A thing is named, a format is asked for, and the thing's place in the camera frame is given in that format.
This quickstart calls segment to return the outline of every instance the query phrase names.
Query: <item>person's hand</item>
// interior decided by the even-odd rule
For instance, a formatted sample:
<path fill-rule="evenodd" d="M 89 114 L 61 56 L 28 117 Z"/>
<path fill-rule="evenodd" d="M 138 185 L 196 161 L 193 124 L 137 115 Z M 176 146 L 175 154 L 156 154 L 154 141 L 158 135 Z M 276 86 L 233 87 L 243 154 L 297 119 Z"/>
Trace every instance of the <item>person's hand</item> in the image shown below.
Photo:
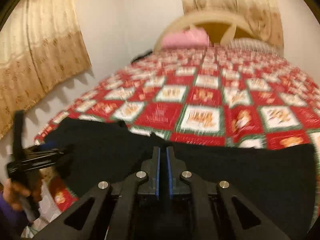
<path fill-rule="evenodd" d="M 41 178 L 39 177 L 39 180 L 36 182 L 34 190 L 31 192 L 22 184 L 15 181 L 12 182 L 11 179 L 7 179 L 6 183 L 4 184 L 2 196 L 4 201 L 6 201 L 13 210 L 21 211 L 22 205 L 19 200 L 19 195 L 22 195 L 24 197 L 29 197 L 30 195 L 32 195 L 35 202 L 39 202 L 42 199 L 41 185 L 42 185 L 42 181 L 41 181 Z"/>

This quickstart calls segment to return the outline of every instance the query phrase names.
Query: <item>headboard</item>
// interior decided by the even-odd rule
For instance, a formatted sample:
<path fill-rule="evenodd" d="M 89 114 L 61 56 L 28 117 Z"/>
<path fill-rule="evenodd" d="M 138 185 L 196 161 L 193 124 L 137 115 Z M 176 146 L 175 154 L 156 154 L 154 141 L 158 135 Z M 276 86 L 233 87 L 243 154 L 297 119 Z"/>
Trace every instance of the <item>headboard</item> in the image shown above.
<path fill-rule="evenodd" d="M 234 34 L 234 38 L 258 39 L 241 15 L 218 9 L 202 10 L 185 14 L 166 27 L 157 39 L 154 51 L 161 50 L 164 35 L 188 29 L 190 25 L 204 28 L 212 44 L 220 43 L 227 30 L 228 33 Z"/>

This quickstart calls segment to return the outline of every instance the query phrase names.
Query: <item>white wall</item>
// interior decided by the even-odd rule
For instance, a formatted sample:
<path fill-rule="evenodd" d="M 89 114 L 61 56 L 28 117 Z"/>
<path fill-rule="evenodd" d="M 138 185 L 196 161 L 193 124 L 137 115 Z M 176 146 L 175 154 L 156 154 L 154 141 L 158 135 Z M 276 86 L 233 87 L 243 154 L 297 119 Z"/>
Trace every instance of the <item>white wall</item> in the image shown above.
<path fill-rule="evenodd" d="M 320 84 L 320 25 L 304 0 L 278 0 L 284 57 Z"/>
<path fill-rule="evenodd" d="M 75 0 L 76 12 L 92 68 L 58 85 L 26 114 L 24 146 L 44 125 L 103 77 L 130 62 L 122 27 L 120 0 Z M 0 181 L 11 153 L 11 132 L 0 140 Z"/>
<path fill-rule="evenodd" d="M 157 38 L 173 20 L 183 15 L 181 0 L 122 0 L 129 54 L 153 49 Z"/>

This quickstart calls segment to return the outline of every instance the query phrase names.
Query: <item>lace curtain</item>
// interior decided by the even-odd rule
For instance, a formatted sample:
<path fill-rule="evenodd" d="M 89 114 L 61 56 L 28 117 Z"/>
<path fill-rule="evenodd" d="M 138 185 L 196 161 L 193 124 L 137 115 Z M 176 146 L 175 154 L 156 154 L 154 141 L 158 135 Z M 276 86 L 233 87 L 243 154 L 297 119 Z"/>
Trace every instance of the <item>lace curtain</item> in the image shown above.
<path fill-rule="evenodd" d="M 182 0 L 183 11 L 223 9 L 241 14 L 253 33 L 283 53 L 284 41 L 276 0 Z"/>
<path fill-rule="evenodd" d="M 90 66 L 73 0 L 21 0 L 0 31 L 0 138 L 14 111 Z"/>

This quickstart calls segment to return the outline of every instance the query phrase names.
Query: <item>black blanket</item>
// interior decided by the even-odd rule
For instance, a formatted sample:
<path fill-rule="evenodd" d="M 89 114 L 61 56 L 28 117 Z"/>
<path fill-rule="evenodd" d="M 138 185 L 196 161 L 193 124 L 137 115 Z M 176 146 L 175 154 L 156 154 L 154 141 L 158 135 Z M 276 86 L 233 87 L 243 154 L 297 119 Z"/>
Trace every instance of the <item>black blanket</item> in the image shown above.
<path fill-rule="evenodd" d="M 302 239 L 309 230 L 316 191 L 312 145 L 276 151 L 189 145 L 132 134 L 123 122 L 70 118 L 48 134 L 45 142 L 57 147 L 74 145 L 69 169 L 61 165 L 57 169 L 79 197 L 99 181 L 122 181 L 139 171 L 142 161 L 151 158 L 154 146 L 165 149 L 172 145 L 188 170 L 207 181 L 232 183 L 292 240 Z"/>

